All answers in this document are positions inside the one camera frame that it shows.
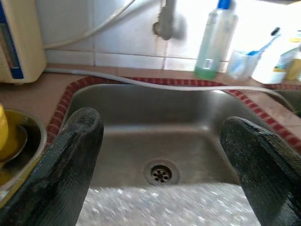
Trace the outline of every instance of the faucet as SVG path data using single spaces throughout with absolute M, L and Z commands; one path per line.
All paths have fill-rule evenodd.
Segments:
M 175 2 L 176 0 L 162 0 L 158 22 L 153 25 L 154 33 L 164 40 L 169 40 L 172 37 Z

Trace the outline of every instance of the red tile border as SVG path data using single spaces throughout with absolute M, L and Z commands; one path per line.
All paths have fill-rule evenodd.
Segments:
M 205 81 L 205 80 L 181 80 L 181 79 L 162 79 L 162 78 L 131 78 L 137 81 L 144 81 L 150 83 L 156 83 L 161 85 L 186 85 L 186 86 L 225 86 L 222 83 L 215 81 Z M 62 95 L 61 100 L 56 106 L 55 113 L 53 114 L 50 123 L 47 126 L 47 143 L 45 149 L 53 142 L 53 139 L 59 132 L 59 128 L 62 125 L 64 115 L 70 105 L 71 98 L 73 94 L 86 86 L 93 84 L 120 84 L 120 82 L 112 81 L 108 79 L 98 78 L 98 77 L 85 77 L 83 79 L 77 80 L 69 84 Z M 301 86 L 297 85 L 265 85 L 269 89 L 293 89 L 301 90 Z M 270 125 L 280 136 L 286 140 L 296 151 L 301 154 L 301 140 L 299 140 L 295 135 L 293 135 L 284 126 L 274 120 L 270 115 L 264 112 L 256 103 L 250 100 L 244 93 L 238 90 L 229 90 L 229 93 L 234 95 L 236 98 L 240 99 L 245 105 L 250 108 L 257 116 L 262 118 L 268 125 Z

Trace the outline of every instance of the flexible hose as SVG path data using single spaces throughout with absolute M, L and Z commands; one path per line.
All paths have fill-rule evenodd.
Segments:
M 79 74 L 79 75 L 86 75 L 86 76 L 95 76 L 104 79 L 110 79 L 115 81 L 120 81 L 123 83 L 129 83 L 138 86 L 144 86 L 148 88 L 155 88 L 155 89 L 167 89 L 167 90 L 177 90 L 177 91 L 209 91 L 209 90 L 254 90 L 264 92 L 275 97 L 280 98 L 288 108 L 292 112 L 295 111 L 294 107 L 279 93 L 272 91 L 267 88 L 263 87 L 256 87 L 256 86 L 210 86 L 210 87 L 193 87 L 193 86 L 168 86 L 168 85 L 159 85 L 144 81 L 137 81 L 133 79 L 123 78 L 112 74 L 104 74 L 100 72 L 90 72 L 85 70 L 73 70 L 73 69 L 61 69 L 61 68 L 46 68 L 44 72 L 47 73 L 64 73 L 64 74 Z
M 70 45 L 70 44 L 75 43 L 77 41 L 88 38 L 91 35 L 94 35 L 95 33 L 99 32 L 101 29 L 106 27 L 110 22 L 112 22 L 121 13 L 123 13 L 131 4 L 133 4 L 134 1 L 136 1 L 136 0 L 130 0 L 128 3 L 126 3 L 121 8 L 117 9 L 113 14 L 111 14 L 111 16 L 109 16 L 109 18 L 106 19 L 103 23 L 99 24 L 98 26 L 96 26 L 92 30 L 86 31 L 86 32 L 82 33 L 81 35 L 79 35 L 78 37 L 75 37 L 75 38 L 67 39 L 67 40 L 64 40 L 64 41 L 56 42 L 56 43 L 47 44 L 47 45 L 44 46 L 44 49 L 52 49 L 52 48 L 67 46 L 67 45 Z

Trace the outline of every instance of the beige countertop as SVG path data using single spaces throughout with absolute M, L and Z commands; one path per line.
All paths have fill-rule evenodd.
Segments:
M 98 71 L 124 77 L 195 79 L 192 72 L 74 65 L 60 65 L 60 67 Z M 66 86 L 83 77 L 84 76 L 71 74 L 43 73 L 34 83 L 23 85 L 0 84 L 0 103 L 6 108 L 14 108 L 32 114 L 33 116 L 40 118 L 43 124 L 47 126 Z M 225 74 L 219 74 L 215 81 L 228 85 L 262 86 L 260 83 L 251 79 L 244 82 L 232 81 Z M 266 94 L 256 91 L 244 91 L 243 93 L 267 114 L 286 127 L 297 138 L 301 139 L 301 119 L 299 117 Z

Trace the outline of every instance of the dish soap bottle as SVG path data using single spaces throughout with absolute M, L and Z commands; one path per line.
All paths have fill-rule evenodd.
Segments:
M 201 79 L 214 79 L 220 61 L 229 49 L 238 17 L 230 10 L 231 0 L 219 0 L 207 20 L 194 74 Z

